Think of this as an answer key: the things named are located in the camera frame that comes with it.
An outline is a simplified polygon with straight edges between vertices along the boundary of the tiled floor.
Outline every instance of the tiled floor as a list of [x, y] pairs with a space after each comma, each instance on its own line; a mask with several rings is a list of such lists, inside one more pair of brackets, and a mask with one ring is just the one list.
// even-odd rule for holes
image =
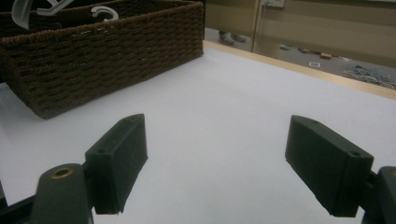
[[[205, 29], [205, 40], [219, 43], [218, 39], [218, 31]], [[250, 51], [250, 38], [247, 38], [247, 42], [244, 43], [235, 42], [230, 47]], [[396, 89], [396, 68], [360, 62], [339, 56], [322, 59], [317, 53], [303, 53], [302, 50], [293, 47], [282, 48], [279, 52], [278, 59], [332, 73], [337, 76], [350, 77], [375, 85], [382, 85], [389, 89]]]

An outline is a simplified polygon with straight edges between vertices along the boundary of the white table surface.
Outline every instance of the white table surface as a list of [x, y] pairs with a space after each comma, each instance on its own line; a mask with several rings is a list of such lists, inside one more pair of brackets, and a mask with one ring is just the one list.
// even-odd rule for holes
[[101, 223], [361, 223], [331, 217], [286, 163], [290, 116], [316, 119], [396, 165], [396, 101], [205, 47], [205, 55], [49, 120], [0, 84], [0, 179], [8, 203], [144, 113], [148, 161], [123, 214]]

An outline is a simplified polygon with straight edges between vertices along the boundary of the beige wall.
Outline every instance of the beige wall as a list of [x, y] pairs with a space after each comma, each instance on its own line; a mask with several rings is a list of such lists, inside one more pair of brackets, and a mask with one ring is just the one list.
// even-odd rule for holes
[[286, 44], [396, 67], [394, 3], [286, 0], [284, 8], [264, 8], [255, 7], [255, 1], [249, 1], [240, 8], [244, 25], [236, 22], [237, 28], [232, 28], [222, 17], [229, 17], [230, 12], [238, 15], [235, 2], [242, 4], [245, 1], [207, 0], [206, 24], [209, 27], [216, 24], [215, 29], [238, 29], [245, 34], [242, 31], [254, 27], [254, 11], [257, 10], [259, 19], [253, 52], [276, 57], [279, 44]]

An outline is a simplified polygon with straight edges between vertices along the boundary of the woven basket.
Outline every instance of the woven basket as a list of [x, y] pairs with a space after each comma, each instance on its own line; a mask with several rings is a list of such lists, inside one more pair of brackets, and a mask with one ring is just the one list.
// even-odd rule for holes
[[0, 13], [0, 75], [39, 117], [49, 119], [134, 85], [203, 54], [203, 5], [125, 0], [117, 21], [96, 21], [91, 8], [30, 17], [30, 30]]

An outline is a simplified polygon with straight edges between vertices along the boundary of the wicker basket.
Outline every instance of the wicker basket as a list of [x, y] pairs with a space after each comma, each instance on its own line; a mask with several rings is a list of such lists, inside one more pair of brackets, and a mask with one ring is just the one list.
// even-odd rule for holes
[[134, 85], [203, 54], [203, 5], [124, 0], [117, 21], [95, 21], [91, 8], [30, 17], [30, 30], [0, 13], [0, 75], [39, 117], [49, 119]]

